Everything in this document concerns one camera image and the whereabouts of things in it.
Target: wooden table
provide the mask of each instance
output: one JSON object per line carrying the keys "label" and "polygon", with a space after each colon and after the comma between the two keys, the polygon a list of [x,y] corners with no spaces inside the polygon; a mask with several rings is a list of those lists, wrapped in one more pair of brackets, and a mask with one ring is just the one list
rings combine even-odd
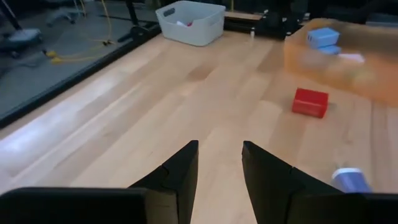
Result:
{"label": "wooden table", "polygon": [[[398,192],[398,110],[283,71],[282,43],[225,32],[198,48],[162,36],[0,132],[0,188],[127,187],[200,141],[192,223],[255,223],[250,140],[329,183],[361,168]],[[290,112],[297,87],[330,94],[324,119]]]}

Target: orange container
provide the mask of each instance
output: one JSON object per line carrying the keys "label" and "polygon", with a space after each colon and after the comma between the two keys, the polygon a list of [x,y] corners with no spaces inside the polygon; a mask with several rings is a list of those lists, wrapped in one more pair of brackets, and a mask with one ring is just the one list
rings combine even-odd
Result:
{"label": "orange container", "polygon": [[[326,55],[311,49],[307,32],[322,27],[340,33],[343,54],[361,54],[365,62]],[[398,106],[398,31],[332,19],[308,22],[284,43],[284,68],[316,82]]]}

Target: blue cube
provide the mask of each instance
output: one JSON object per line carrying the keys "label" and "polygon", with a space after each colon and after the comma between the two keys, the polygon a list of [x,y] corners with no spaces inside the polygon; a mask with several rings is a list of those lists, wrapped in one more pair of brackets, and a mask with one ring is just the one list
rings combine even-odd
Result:
{"label": "blue cube", "polygon": [[326,46],[326,47],[320,47],[320,48],[318,48],[318,50],[324,54],[337,55],[337,54],[340,54],[341,47],[331,45],[331,46]]}
{"label": "blue cube", "polygon": [[340,33],[331,28],[311,30],[307,34],[307,43],[314,49],[335,45]]}

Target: white plastic bin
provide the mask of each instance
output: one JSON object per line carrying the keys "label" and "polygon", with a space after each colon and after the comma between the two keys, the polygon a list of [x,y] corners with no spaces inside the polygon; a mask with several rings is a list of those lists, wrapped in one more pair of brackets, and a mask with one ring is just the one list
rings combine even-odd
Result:
{"label": "white plastic bin", "polygon": [[[156,10],[165,38],[205,46],[223,35],[225,6],[177,1]],[[191,26],[177,25],[177,21]]]}

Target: red cube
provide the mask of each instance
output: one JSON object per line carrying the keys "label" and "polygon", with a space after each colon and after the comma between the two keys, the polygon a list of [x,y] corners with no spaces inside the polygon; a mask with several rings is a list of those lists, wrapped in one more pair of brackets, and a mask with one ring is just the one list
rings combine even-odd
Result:
{"label": "red cube", "polygon": [[323,118],[328,109],[329,94],[298,88],[294,96],[292,111]]}

